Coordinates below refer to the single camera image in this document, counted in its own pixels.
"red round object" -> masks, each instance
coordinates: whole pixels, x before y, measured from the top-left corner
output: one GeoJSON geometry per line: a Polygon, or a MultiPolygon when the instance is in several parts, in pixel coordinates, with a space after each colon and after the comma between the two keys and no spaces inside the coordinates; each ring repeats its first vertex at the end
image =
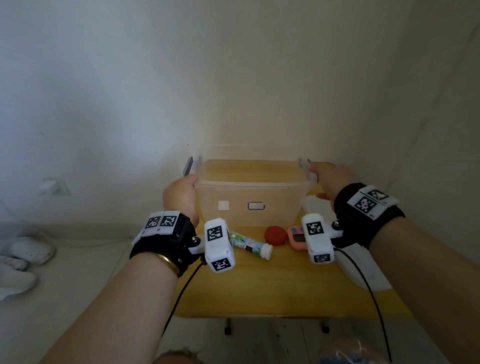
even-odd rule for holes
{"type": "Polygon", "coordinates": [[[279,246],[285,244],[288,235],[285,230],[280,226],[269,226],[265,230],[265,242],[273,246],[279,246]]]}

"person's left arm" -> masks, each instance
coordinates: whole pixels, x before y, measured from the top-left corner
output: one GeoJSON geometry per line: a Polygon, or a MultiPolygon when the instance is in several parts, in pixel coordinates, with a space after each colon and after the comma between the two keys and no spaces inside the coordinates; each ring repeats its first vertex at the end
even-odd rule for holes
{"type": "MultiPolygon", "coordinates": [[[[163,194],[165,210],[198,225],[190,175],[163,194]]],[[[50,348],[41,364],[151,363],[168,317],[177,276],[154,253],[135,255],[50,348]]]]}

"wrist strap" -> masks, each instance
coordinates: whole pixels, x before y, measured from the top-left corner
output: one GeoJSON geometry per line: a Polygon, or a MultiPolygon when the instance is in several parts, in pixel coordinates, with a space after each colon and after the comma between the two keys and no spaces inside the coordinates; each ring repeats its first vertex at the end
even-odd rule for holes
{"type": "Polygon", "coordinates": [[[175,225],[173,234],[171,235],[152,235],[142,237],[132,248],[130,259],[139,253],[156,253],[159,257],[169,265],[174,264],[178,272],[177,276],[181,277],[192,264],[200,256],[192,254],[188,250],[192,246],[192,237],[195,236],[195,227],[190,219],[183,215],[179,215],[179,221],[175,225]]]}
{"type": "Polygon", "coordinates": [[[334,210],[344,232],[344,246],[358,243],[368,249],[383,225],[405,217],[397,203],[394,197],[363,183],[352,183],[341,190],[334,210]]]}

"white shoe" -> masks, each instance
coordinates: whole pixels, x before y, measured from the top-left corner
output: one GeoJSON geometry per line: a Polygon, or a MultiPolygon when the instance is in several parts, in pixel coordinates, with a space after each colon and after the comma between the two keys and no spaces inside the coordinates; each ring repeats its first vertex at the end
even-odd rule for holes
{"type": "Polygon", "coordinates": [[[33,238],[14,238],[9,241],[7,255],[24,259],[34,264],[44,264],[55,254],[55,248],[33,238]]]}
{"type": "Polygon", "coordinates": [[[35,283],[35,274],[19,272],[6,264],[0,263],[0,301],[11,294],[29,290],[35,283]]]}
{"type": "Polygon", "coordinates": [[[0,255],[0,263],[8,265],[15,270],[25,270],[28,267],[28,262],[23,259],[12,258],[11,256],[0,255]]]}

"tube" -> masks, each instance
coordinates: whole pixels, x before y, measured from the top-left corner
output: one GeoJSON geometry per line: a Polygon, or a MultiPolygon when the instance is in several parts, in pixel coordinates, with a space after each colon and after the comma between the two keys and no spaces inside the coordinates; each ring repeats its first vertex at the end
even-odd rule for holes
{"type": "Polygon", "coordinates": [[[237,232],[232,232],[230,236],[234,246],[245,249],[247,252],[253,253],[253,255],[259,256],[260,258],[270,259],[273,250],[273,246],[270,244],[258,242],[237,232]]]}

